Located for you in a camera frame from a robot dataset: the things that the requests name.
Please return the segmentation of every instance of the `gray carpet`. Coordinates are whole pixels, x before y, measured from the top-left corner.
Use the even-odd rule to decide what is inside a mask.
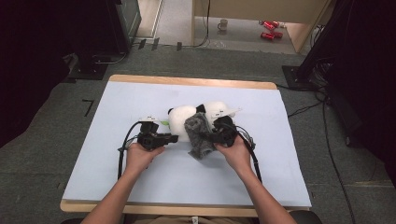
[[[271,81],[286,85],[281,65],[299,65],[303,56],[217,49],[149,46],[107,68],[103,81],[61,83],[36,114],[29,129],[0,148],[0,223],[61,223],[85,214],[59,208],[64,187],[113,74]],[[312,105],[312,92],[281,90],[289,113]],[[90,103],[93,107],[85,117]],[[393,223],[396,191],[384,165],[364,148],[345,146],[345,134],[332,107],[325,107],[332,152],[346,185],[357,223]],[[321,105],[290,118],[301,169],[323,223],[352,223],[347,202],[326,147]]]

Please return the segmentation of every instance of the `forearm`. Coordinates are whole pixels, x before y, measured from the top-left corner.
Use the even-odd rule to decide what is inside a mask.
[[[122,210],[139,173],[125,173],[82,223],[119,223]]]
[[[259,179],[254,175],[253,171],[246,170],[238,172],[239,177],[245,184],[247,192],[253,201],[259,220],[262,224],[288,224],[296,222],[280,205],[280,203],[268,192]]]

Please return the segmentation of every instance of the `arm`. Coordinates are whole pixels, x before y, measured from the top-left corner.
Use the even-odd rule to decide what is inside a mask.
[[[215,144],[215,147],[225,156],[227,162],[241,178],[261,223],[296,223],[253,173],[250,166],[250,154],[241,137],[235,138],[232,147],[224,147],[220,144]]]
[[[140,144],[130,145],[125,171],[106,197],[84,218],[82,223],[118,223],[122,210],[140,174],[154,157],[163,153],[164,147],[146,151]]]

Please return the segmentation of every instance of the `white board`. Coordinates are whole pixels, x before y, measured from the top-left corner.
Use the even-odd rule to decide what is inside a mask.
[[[117,148],[139,118],[165,120],[169,108],[210,101],[242,107],[233,119],[254,138],[262,182],[271,194],[283,206],[310,207],[279,91],[113,81],[107,83],[63,199],[103,199],[117,181]],[[138,132],[139,126],[132,134]],[[169,130],[160,125],[159,133]],[[190,143],[166,146],[139,177],[128,202],[252,205],[242,181],[219,152],[197,161],[190,150]]]

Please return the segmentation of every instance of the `wooden table edge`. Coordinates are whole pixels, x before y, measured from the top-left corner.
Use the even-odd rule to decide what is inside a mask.
[[[209,86],[209,87],[245,88],[245,89],[259,89],[259,90],[277,90],[276,84],[273,82],[224,80],[224,79],[192,78],[192,77],[152,77],[152,76],[116,74],[111,76],[109,81],[184,85],[184,86]]]
[[[61,200],[61,209],[64,212],[89,213],[98,202],[77,202]],[[309,207],[285,207],[288,211],[309,210]],[[253,206],[226,206],[216,207],[213,205],[143,205],[126,204],[123,210],[125,214],[145,214],[145,215],[169,215],[169,216],[206,216],[206,217],[256,217],[257,213]]]

